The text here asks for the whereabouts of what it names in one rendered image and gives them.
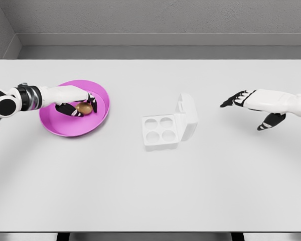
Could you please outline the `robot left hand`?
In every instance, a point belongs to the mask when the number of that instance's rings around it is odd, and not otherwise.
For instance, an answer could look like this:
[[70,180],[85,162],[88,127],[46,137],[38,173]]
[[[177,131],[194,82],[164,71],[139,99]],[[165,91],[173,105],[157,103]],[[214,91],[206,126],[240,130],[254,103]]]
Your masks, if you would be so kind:
[[95,97],[76,86],[58,86],[57,87],[57,100],[55,101],[55,109],[59,113],[68,116],[83,117],[80,111],[78,111],[74,106],[69,104],[70,102],[86,102],[92,105],[92,109],[97,113],[97,102]]

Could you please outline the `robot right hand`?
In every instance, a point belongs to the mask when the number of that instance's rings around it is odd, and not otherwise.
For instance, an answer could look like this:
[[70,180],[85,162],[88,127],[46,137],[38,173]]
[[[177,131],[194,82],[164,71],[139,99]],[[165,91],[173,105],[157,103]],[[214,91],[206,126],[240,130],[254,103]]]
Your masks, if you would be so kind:
[[264,111],[268,116],[257,127],[258,131],[275,127],[286,118],[289,100],[293,94],[275,90],[243,90],[224,101],[220,107],[236,105],[254,111]]

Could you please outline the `brown egg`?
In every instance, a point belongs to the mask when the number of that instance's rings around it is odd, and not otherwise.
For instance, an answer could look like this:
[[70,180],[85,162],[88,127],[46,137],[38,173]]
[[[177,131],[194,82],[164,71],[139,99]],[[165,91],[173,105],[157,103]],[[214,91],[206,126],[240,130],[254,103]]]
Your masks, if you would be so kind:
[[93,112],[93,107],[90,103],[80,102],[75,105],[75,108],[83,115],[88,115]]

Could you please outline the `white egg box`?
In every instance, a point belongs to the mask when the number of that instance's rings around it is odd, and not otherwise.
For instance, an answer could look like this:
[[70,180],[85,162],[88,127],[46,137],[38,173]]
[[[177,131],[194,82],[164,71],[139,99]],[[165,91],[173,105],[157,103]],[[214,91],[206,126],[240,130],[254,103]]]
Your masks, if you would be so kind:
[[198,121],[194,99],[187,93],[181,93],[173,114],[142,117],[145,150],[159,151],[177,148],[181,141],[192,137]]

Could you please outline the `pink round plate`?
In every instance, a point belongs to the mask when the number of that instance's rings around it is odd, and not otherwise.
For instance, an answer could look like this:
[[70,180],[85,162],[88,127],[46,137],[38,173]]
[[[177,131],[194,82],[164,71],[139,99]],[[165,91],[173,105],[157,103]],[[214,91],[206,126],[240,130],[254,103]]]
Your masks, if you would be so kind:
[[51,104],[39,110],[40,121],[48,131],[58,136],[76,137],[84,135],[102,124],[110,109],[110,98],[104,87],[89,80],[72,80],[61,85],[73,85],[90,92],[96,98],[97,112],[92,112],[84,117],[71,117],[59,113],[56,111],[55,105]]

